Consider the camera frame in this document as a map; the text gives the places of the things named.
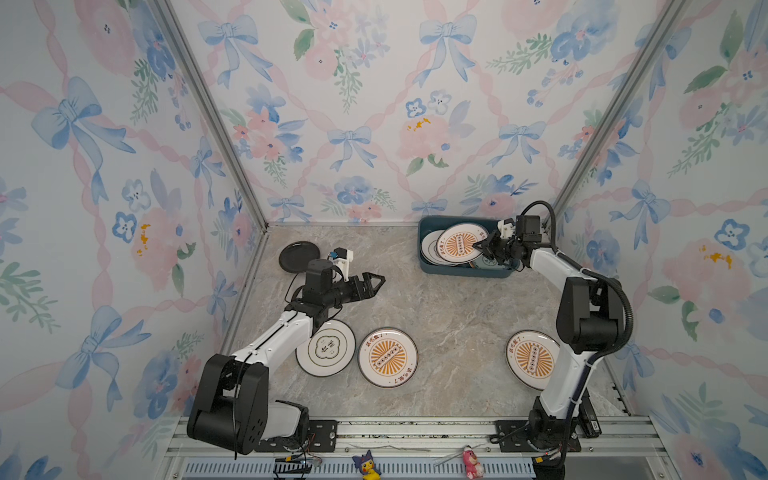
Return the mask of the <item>orange sunburst plate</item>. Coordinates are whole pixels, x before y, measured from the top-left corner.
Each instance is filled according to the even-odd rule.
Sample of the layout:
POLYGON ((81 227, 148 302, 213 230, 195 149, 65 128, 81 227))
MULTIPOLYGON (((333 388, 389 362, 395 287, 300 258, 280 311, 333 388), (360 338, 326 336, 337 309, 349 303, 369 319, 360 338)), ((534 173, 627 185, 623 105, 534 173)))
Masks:
POLYGON ((444 261, 462 264, 482 255, 475 244, 486 240, 488 231, 476 223, 460 223, 444 230, 436 241, 436 253, 444 261))
POLYGON ((526 386, 543 391, 552 377, 560 351, 559 343, 535 330, 512 335, 506 345, 506 359, 512 373, 526 386))
POLYGON ((358 349, 358 366, 363 377, 380 388, 396 388, 415 375, 419 353, 414 340, 396 328, 370 332, 358 349))

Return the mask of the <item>black round plate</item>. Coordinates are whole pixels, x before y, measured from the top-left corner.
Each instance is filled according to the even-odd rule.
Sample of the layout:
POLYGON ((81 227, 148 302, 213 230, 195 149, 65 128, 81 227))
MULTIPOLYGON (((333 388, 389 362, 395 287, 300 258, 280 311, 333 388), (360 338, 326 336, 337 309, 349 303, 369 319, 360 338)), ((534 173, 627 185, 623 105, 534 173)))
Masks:
POLYGON ((310 241, 297 241, 284 247, 278 256, 282 270, 292 274, 306 272, 313 260, 320 258, 320 249, 310 241))

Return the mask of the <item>teal patterned small plate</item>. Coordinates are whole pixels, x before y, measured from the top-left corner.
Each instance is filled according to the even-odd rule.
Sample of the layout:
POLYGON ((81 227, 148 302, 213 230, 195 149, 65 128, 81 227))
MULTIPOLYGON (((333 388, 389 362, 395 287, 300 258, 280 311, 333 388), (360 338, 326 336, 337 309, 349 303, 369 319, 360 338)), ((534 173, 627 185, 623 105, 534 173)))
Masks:
POLYGON ((499 263, 495 259, 489 259, 485 256, 480 256, 477 259, 474 260, 475 266, 480 270, 489 270, 489 271, 511 271, 513 270, 512 266, 509 266, 504 263, 499 263))

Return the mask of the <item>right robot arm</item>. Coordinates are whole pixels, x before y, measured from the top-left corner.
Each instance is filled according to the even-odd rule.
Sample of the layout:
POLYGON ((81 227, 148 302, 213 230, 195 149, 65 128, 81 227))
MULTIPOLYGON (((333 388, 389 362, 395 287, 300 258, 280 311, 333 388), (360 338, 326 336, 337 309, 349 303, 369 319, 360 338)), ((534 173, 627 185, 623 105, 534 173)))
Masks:
POLYGON ((537 235, 505 238, 496 231, 473 248, 499 264, 530 268, 561 292, 555 320, 560 351, 529 413, 526 436, 537 449, 566 451, 594 367, 623 348, 631 334, 629 301, 616 280, 582 267, 537 235))

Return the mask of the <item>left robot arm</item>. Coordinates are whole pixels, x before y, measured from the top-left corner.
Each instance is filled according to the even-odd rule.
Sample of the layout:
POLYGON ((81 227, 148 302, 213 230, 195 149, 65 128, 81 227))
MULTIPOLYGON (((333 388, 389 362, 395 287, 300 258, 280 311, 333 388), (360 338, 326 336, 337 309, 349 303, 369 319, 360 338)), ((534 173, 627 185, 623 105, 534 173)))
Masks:
POLYGON ((309 409, 269 399, 270 375, 296 349, 317 334, 329 311, 374 298, 386 282, 383 275, 350 275, 342 259, 308 263, 298 287, 278 320, 256 340, 205 363, 187 420, 193 440, 248 455, 267 447, 301 451, 310 435, 309 409))

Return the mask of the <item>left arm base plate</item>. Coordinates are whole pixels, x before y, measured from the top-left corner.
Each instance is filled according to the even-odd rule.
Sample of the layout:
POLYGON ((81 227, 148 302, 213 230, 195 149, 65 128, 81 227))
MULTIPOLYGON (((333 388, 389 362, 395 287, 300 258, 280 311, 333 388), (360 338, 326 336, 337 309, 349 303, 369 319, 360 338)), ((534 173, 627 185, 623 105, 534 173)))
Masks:
POLYGON ((254 451, 259 453, 333 453, 336 448, 339 422, 332 419, 308 420, 300 423, 288 437, 273 437, 260 441, 254 451))

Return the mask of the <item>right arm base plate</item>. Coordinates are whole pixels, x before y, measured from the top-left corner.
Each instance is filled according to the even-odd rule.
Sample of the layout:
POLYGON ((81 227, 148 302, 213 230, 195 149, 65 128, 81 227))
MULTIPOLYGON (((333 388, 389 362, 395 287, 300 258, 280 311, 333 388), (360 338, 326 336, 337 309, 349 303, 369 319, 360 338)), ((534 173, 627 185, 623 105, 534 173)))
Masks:
POLYGON ((491 443, 503 453, 545 453, 562 446, 563 433, 535 432, 527 420, 496 420, 491 443))

